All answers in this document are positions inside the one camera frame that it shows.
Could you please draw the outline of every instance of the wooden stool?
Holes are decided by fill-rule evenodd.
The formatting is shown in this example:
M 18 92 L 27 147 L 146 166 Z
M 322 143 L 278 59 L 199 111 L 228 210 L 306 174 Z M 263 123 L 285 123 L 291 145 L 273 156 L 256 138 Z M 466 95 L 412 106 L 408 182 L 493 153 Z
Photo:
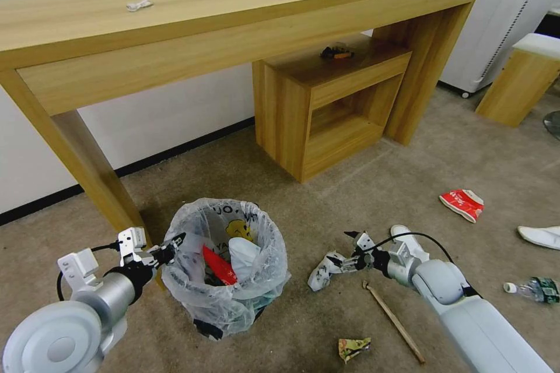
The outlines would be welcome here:
M 381 138 L 411 55 L 361 34 L 340 41 L 352 58 L 320 58 L 320 45 L 253 63 L 257 143 L 299 182 Z
M 476 112 L 516 127 L 560 73 L 560 39 L 528 34 L 513 46 L 509 60 Z

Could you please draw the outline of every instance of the green bottle label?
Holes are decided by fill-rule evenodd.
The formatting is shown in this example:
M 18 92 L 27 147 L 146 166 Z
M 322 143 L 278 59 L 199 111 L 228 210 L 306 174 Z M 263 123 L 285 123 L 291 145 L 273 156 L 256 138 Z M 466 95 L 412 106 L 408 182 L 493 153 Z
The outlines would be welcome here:
M 558 292 L 558 286 L 552 279 L 542 277 L 532 277 L 532 279 L 539 283 L 539 285 L 541 286 L 545 303 L 560 302 L 560 293 Z

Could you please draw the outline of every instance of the plastic bottle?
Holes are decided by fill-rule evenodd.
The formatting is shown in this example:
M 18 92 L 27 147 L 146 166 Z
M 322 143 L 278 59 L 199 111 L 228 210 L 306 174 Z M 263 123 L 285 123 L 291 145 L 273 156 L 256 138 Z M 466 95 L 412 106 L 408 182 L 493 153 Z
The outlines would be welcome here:
M 531 277 L 526 284 L 504 283 L 503 289 L 507 293 L 519 294 L 536 302 L 559 303 L 559 284 L 550 278 Z

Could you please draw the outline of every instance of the trash can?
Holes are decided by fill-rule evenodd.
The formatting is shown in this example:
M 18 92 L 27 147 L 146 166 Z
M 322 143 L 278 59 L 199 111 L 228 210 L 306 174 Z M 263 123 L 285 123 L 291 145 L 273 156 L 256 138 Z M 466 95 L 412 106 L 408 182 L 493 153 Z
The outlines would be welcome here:
M 289 280 L 286 246 L 278 227 L 256 204 L 233 199 L 201 198 L 181 207 L 165 235 L 186 233 L 174 262 L 162 270 L 162 279 L 182 303 L 203 335 L 219 340 L 246 331 L 282 293 Z M 202 247 L 230 261 L 228 242 L 243 237 L 261 251 L 251 274 L 230 286 L 216 286 L 206 267 Z

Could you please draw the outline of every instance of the candy wrapper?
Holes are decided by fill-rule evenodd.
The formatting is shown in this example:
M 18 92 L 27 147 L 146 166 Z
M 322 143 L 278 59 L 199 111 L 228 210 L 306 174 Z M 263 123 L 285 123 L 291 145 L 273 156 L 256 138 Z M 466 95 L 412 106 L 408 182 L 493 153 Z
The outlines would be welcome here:
M 371 344 L 371 338 L 364 338 L 363 340 L 340 338 L 338 340 L 338 354 L 344 360 L 344 364 L 346 364 L 348 360 L 356 357 L 359 353 L 369 350 Z

